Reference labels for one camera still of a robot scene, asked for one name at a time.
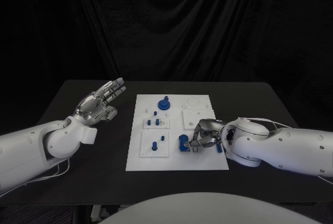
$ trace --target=black table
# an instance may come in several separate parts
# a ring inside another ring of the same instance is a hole
[[[64,120],[82,97],[104,83],[102,80],[66,81],[38,124]],[[297,127],[265,83],[130,81],[126,86],[127,91],[111,102],[118,115],[110,123],[97,124],[95,144],[81,145],[68,173],[20,187],[0,198],[0,205],[133,204],[186,192],[229,193],[283,202],[333,200],[329,183],[278,170],[265,162],[258,168],[249,168],[228,160],[228,171],[126,172],[137,94],[208,94],[218,119],[268,118]]]

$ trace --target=black backdrop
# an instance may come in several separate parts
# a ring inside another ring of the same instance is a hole
[[[300,127],[333,131],[333,0],[3,2],[2,133],[65,80],[115,77],[264,81]]]

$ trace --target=cable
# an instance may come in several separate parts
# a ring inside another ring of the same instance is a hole
[[[281,124],[281,123],[277,123],[277,122],[271,121],[270,119],[262,119],[262,118],[247,118],[247,119],[267,121],[267,122],[271,122],[271,123],[274,123],[274,124],[280,124],[281,126],[284,126],[284,127],[287,127],[287,128],[291,128],[290,126],[287,126],[287,125],[284,125],[284,124]]]
[[[324,178],[322,178],[320,176],[317,176],[322,180],[324,180],[326,182],[329,182],[330,184],[333,184],[333,182],[327,181]]]
[[[65,174],[66,171],[68,171],[68,169],[69,169],[69,159],[68,159],[68,169],[66,169],[66,171],[62,172],[61,174],[58,174],[58,173],[59,173],[59,169],[61,169],[61,168],[59,168],[59,165],[58,165],[58,172],[56,172],[52,176],[39,177],[39,178],[36,178],[36,179],[27,181],[26,183],[17,185],[15,188],[4,190],[4,191],[0,193],[0,197],[4,196],[9,192],[12,192],[15,189],[17,189],[19,187],[22,187],[23,185],[26,185],[26,184],[29,184],[29,183],[32,183],[32,182],[43,181],[43,180],[46,180],[46,179],[49,179],[49,178],[52,178],[52,177],[58,177],[58,176],[61,176],[62,174]]]

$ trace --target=robotic hand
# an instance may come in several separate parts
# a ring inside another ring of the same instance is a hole
[[[232,122],[202,119],[185,146],[206,148],[218,144],[225,148],[226,158],[245,166],[258,167],[264,160],[281,170],[333,177],[333,132],[290,127],[270,132],[251,118]]]
[[[117,109],[107,104],[124,92],[123,84],[118,78],[91,92],[65,120],[0,136],[0,191],[26,183],[64,162],[81,143],[94,144],[97,129],[89,126],[117,115]]]

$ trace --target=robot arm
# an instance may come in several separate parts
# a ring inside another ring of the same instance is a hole
[[[258,167],[264,160],[281,170],[333,177],[332,132],[291,128],[280,128],[270,132],[261,124],[247,118],[229,123],[205,119],[199,124],[203,122],[219,122],[221,129],[216,130],[213,127],[211,140],[200,135],[203,138],[199,141],[193,138],[185,144],[186,147],[211,146],[211,143],[218,144],[221,140],[226,157],[245,166]]]
[[[110,121],[117,109],[107,106],[126,90],[124,81],[110,81],[79,102],[72,116],[0,136],[0,191],[23,184],[64,162],[79,144],[94,144],[97,129]]]

